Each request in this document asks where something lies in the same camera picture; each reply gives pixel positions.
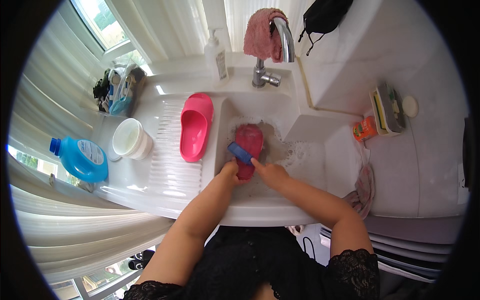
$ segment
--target hand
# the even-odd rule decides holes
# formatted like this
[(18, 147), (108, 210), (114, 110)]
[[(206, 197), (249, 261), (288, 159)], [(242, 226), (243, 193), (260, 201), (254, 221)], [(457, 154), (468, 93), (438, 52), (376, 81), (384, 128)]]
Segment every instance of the hand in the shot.
[(235, 157), (232, 158), (231, 161), (227, 162), (222, 170), (220, 171), (220, 174), (224, 174), (228, 180), (231, 180), (231, 182), (234, 185), (241, 185), (244, 183), (247, 183), (249, 180), (240, 180), (237, 177), (237, 173), (239, 171), (239, 165), (237, 165), (237, 159)]
[(250, 161), (255, 166), (255, 171), (260, 175), (262, 181), (276, 191), (290, 179), (290, 175), (288, 175), (287, 171), (280, 165), (266, 163), (264, 166), (253, 157)]

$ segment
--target black lace top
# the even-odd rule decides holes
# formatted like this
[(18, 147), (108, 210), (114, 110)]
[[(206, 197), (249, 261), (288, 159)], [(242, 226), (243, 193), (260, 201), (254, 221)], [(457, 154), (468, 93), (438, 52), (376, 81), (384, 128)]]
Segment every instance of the black lace top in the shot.
[(279, 299), (378, 299), (377, 256), (345, 250), (323, 266), (286, 228), (221, 226), (184, 287), (145, 281), (124, 300), (249, 300), (268, 282)]

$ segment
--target red slipper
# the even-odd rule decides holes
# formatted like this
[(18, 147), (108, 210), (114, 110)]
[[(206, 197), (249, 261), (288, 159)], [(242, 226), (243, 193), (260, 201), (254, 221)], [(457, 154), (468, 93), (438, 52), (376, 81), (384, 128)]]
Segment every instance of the red slipper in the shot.
[(198, 161), (205, 154), (213, 119), (212, 99), (197, 93), (188, 97), (180, 115), (180, 155), (185, 161)]
[[(235, 142), (255, 159), (258, 159), (262, 151), (262, 146), (264, 145), (264, 135), (257, 125), (244, 124), (237, 129)], [(239, 160), (237, 160), (237, 164), (239, 165), (237, 177), (240, 180), (249, 180), (252, 178), (253, 172), (255, 171), (254, 166), (246, 165)]]

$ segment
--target pink towel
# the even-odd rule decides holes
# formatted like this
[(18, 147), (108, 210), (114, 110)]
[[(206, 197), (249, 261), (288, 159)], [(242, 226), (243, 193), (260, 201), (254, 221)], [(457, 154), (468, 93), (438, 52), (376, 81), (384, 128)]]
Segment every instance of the pink towel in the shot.
[(275, 29), (270, 34), (270, 22), (276, 17), (288, 23), (285, 14), (277, 8), (262, 8), (250, 17), (243, 40), (243, 53), (261, 60), (271, 57), (273, 62), (283, 61), (282, 42), (276, 26), (273, 26)]
[(370, 211), (373, 197), (375, 196), (375, 184), (373, 183), (373, 171), (370, 165), (364, 166), (357, 182), (356, 190), (343, 198), (353, 209), (359, 213), (362, 219), (365, 219)]

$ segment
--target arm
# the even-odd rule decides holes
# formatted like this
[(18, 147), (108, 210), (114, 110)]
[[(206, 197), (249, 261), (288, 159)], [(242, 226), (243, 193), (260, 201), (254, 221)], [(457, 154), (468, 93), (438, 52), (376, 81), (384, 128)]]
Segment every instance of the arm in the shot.
[(243, 183), (236, 176), (237, 162), (225, 164), (172, 225), (136, 284), (147, 280), (184, 286), (199, 261), (206, 239), (222, 219), (233, 187)]
[(255, 158), (252, 158), (252, 163), (267, 186), (332, 229), (330, 257), (346, 249), (360, 248), (373, 254), (372, 243), (363, 220), (343, 199), (291, 178), (279, 165), (263, 166)]

